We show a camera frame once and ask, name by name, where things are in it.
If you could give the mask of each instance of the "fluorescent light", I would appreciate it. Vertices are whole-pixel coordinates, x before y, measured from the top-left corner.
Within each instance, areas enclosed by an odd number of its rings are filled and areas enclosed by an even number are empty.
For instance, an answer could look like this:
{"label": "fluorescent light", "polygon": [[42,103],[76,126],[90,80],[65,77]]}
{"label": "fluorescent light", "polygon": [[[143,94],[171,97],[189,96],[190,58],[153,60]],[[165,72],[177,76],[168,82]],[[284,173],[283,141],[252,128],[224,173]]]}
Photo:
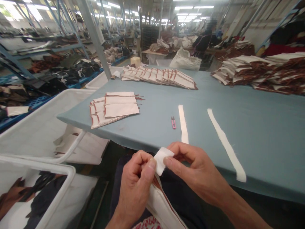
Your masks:
{"label": "fluorescent light", "polygon": [[180,10],[180,9],[192,9],[193,6],[176,6],[175,10]]}
{"label": "fluorescent light", "polygon": [[186,19],[195,19],[197,16],[187,16]]}
{"label": "fluorescent light", "polygon": [[108,8],[108,9],[111,9],[111,6],[108,6],[108,5],[106,5],[106,4],[103,4],[103,7]]}
{"label": "fluorescent light", "polygon": [[195,6],[194,9],[213,9],[214,6]]}
{"label": "fluorescent light", "polygon": [[121,8],[119,5],[116,5],[116,4],[113,4],[113,3],[110,3],[110,2],[108,2],[108,5],[109,6],[113,6],[113,7],[115,7],[115,8]]}

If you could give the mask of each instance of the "person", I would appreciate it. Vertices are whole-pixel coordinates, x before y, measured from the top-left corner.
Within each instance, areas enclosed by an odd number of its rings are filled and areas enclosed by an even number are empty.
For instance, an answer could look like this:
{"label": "person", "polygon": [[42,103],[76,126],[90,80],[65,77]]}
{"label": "person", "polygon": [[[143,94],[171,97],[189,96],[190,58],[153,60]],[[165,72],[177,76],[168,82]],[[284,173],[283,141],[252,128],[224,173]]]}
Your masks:
{"label": "person", "polygon": [[[164,164],[167,166],[160,179],[166,171],[171,171],[175,176],[181,179],[181,182],[192,190],[193,195],[197,194],[205,202],[220,208],[232,222],[236,229],[270,229],[271,227],[256,213],[247,202],[240,197],[226,182],[220,172],[214,166],[207,153],[195,146],[181,142],[173,142],[168,149],[174,153],[174,157],[164,158]],[[187,161],[191,164],[186,167],[182,164]],[[156,160],[152,155],[140,150],[125,164],[121,174],[121,184],[119,199],[117,200],[115,210],[111,215],[106,229],[120,228],[129,229],[145,213],[146,203],[149,197],[149,187],[153,181],[156,169]],[[172,203],[171,194],[180,193],[183,188],[172,187],[172,193],[162,188],[171,202],[173,208],[188,226],[188,228],[206,228],[201,224],[202,221],[192,219],[187,221],[188,205],[183,205],[180,209],[184,210],[181,214]],[[190,194],[180,198],[178,203],[183,203]],[[155,218],[150,217],[146,224],[138,223],[135,228],[161,228]]]}
{"label": "person", "polygon": [[178,17],[175,16],[172,20],[172,25],[167,27],[167,31],[172,32],[172,37],[173,36],[179,36],[179,26],[178,26]]}
{"label": "person", "polygon": [[216,46],[228,38],[226,36],[223,39],[218,39],[214,34],[214,32],[216,31],[216,27],[217,27],[217,20],[211,19],[207,24],[206,30],[202,32],[193,43],[194,50],[191,56],[204,59],[205,51],[207,50],[208,47]]}

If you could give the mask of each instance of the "pants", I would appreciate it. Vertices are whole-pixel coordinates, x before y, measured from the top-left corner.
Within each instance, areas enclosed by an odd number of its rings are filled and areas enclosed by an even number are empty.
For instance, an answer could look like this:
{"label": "pants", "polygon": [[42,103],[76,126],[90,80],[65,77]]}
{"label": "pants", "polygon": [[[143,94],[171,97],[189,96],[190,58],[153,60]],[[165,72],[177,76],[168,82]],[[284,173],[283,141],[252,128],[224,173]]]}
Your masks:
{"label": "pants", "polygon": [[[110,205],[110,218],[113,216],[119,202],[123,167],[130,159],[131,156],[127,155],[120,158],[118,162]],[[162,176],[160,176],[160,180],[164,193],[186,226],[189,229],[207,228],[203,217],[203,210],[198,201],[199,197],[187,186],[187,184],[168,169],[165,169]],[[152,216],[152,214],[145,209],[140,219],[135,222],[133,226],[150,216]]]}

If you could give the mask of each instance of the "blue plastic crate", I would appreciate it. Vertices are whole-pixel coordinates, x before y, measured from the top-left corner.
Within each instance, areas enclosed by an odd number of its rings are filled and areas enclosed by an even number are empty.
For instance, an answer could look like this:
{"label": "blue plastic crate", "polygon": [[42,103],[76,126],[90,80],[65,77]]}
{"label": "blue plastic crate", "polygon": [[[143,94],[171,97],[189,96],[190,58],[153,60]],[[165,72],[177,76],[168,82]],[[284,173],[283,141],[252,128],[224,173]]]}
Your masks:
{"label": "blue plastic crate", "polygon": [[20,78],[11,74],[11,75],[6,75],[6,76],[0,76],[0,85],[2,84],[11,84],[14,82],[19,81]]}
{"label": "blue plastic crate", "polygon": [[41,96],[39,98],[36,98],[34,100],[31,100],[31,101],[25,103],[24,106],[29,106],[29,112],[25,113],[25,114],[20,114],[20,115],[17,115],[17,116],[7,117],[7,118],[3,119],[0,122],[0,131],[2,131],[4,128],[22,120],[23,118],[28,116],[30,113],[32,113],[34,110],[41,107],[42,105],[44,105],[45,103],[47,103],[48,101],[50,101],[54,97],[55,96],[52,96],[52,97]]}
{"label": "blue plastic crate", "polygon": [[115,60],[115,62],[113,62],[111,64],[111,66],[116,66],[117,64],[119,64],[120,62],[122,62],[123,60],[125,60],[127,57],[126,56],[122,56],[121,58]]}

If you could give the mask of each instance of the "metal shelving rack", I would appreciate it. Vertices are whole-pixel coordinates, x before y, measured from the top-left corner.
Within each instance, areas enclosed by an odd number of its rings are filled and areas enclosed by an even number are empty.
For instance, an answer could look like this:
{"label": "metal shelving rack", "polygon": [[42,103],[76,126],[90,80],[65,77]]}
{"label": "metal shelving rack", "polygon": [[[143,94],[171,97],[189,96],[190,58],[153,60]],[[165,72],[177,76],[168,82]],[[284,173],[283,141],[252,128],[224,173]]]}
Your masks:
{"label": "metal shelving rack", "polygon": [[[66,51],[66,50],[73,50],[74,49],[78,49],[78,48],[81,48],[84,52],[84,55],[86,56],[87,59],[89,59],[89,55],[86,51],[86,48],[84,46],[84,44],[82,43],[78,33],[77,33],[77,24],[76,22],[73,20],[73,16],[71,15],[71,12],[67,10],[65,4],[63,3],[63,0],[57,0],[57,10],[58,10],[58,18],[57,16],[55,15],[55,13],[52,11],[51,9],[51,6],[50,4],[48,3],[47,0],[44,0],[45,1],[45,4],[46,6],[49,8],[49,11],[51,12],[56,24],[58,25],[58,28],[60,29],[62,35],[66,35],[68,32],[67,32],[67,29],[64,28],[64,18],[61,17],[61,14],[60,14],[60,11],[62,11],[62,15],[63,17],[66,18],[66,21],[68,23],[68,25],[70,26],[72,32],[76,35],[77,37],[77,40],[78,40],[78,44],[74,44],[74,45],[69,45],[69,46],[66,46],[66,47],[61,47],[61,48],[54,48],[54,49],[51,49],[53,52],[62,52],[62,51]],[[31,12],[28,10],[28,7],[26,5],[25,2],[21,2],[21,1],[18,1],[18,0],[14,0],[13,2],[15,2],[19,8],[19,10],[22,12],[22,14],[25,16],[25,18],[29,21],[29,23],[35,28],[35,25],[33,24],[32,20],[30,17],[27,17],[26,14],[23,12],[22,8],[20,7],[20,4],[24,4],[25,8],[27,9],[28,11],[28,14],[30,15]],[[12,63],[14,63],[20,70],[20,72],[26,77],[26,78],[29,78],[29,79],[33,79],[35,78],[35,76],[33,74],[31,74],[20,62],[19,60],[20,59],[25,59],[25,58],[28,58],[28,57],[32,57],[32,56],[36,56],[36,55],[41,55],[41,54],[47,54],[48,52],[47,51],[41,51],[41,52],[36,52],[36,53],[31,53],[31,54],[27,54],[27,55],[12,55],[10,54],[5,48],[3,48],[1,45],[0,45],[0,52],[6,57],[6,59],[8,59],[9,61],[11,61]]]}
{"label": "metal shelving rack", "polygon": [[287,20],[287,18],[295,13],[297,13],[301,8],[300,5],[303,6],[305,3],[305,0],[299,0],[298,3],[292,8],[292,10],[279,22],[279,24],[277,25],[277,27],[270,33],[270,35],[264,40],[264,42],[260,45],[259,48],[256,49],[256,53],[263,47],[265,46],[266,48],[270,45],[270,37],[271,35],[278,29],[280,28],[283,23]]}

